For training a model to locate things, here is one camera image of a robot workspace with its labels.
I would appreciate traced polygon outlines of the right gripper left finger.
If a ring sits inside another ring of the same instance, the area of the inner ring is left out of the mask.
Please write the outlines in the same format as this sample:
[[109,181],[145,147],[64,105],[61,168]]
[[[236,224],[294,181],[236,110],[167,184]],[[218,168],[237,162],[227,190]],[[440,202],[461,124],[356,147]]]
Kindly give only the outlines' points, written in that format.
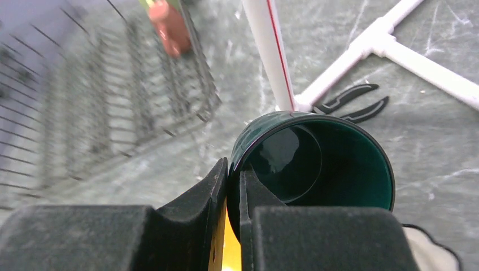
[[36,205],[1,227],[2,270],[220,270],[228,161],[176,199]]

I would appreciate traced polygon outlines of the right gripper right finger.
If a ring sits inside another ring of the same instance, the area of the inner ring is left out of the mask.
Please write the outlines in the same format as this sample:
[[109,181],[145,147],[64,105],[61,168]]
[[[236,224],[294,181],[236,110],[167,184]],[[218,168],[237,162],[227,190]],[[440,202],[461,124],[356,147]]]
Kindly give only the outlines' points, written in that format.
[[289,207],[251,170],[239,176],[243,270],[418,270],[391,212]]

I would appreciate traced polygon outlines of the dark green mug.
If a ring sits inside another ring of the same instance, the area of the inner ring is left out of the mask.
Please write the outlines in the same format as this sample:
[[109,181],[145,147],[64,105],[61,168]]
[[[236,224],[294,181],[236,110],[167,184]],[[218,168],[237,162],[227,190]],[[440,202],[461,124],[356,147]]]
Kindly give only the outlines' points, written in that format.
[[268,113],[244,128],[230,159],[227,206],[237,237],[239,178],[248,166],[286,205],[394,208],[395,179],[386,152],[367,131],[345,119]]

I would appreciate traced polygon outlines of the grey wire dish rack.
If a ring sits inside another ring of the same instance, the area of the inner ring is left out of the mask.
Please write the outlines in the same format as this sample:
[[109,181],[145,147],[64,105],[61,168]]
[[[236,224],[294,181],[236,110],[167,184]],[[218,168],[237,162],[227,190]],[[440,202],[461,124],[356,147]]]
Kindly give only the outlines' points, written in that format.
[[208,122],[220,105],[188,10],[169,56],[139,1],[1,2],[1,210]]

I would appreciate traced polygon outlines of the small red-brown mug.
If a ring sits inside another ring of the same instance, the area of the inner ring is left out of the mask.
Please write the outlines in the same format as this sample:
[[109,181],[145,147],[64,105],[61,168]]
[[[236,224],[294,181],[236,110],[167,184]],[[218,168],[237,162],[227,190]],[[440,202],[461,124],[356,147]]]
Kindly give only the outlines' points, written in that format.
[[189,32],[180,10],[166,1],[157,1],[147,14],[169,56],[178,58],[191,49]]

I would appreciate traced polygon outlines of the light green mug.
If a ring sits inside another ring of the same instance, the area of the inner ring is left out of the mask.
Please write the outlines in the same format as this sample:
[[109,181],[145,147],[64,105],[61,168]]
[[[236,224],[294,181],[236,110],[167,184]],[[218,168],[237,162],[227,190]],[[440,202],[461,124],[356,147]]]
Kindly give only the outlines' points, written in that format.
[[[149,7],[154,3],[157,2],[157,0],[138,0],[140,5],[145,9],[148,10]],[[179,10],[180,9],[180,1],[179,0],[166,0],[166,2],[170,5],[173,6],[175,9]]]

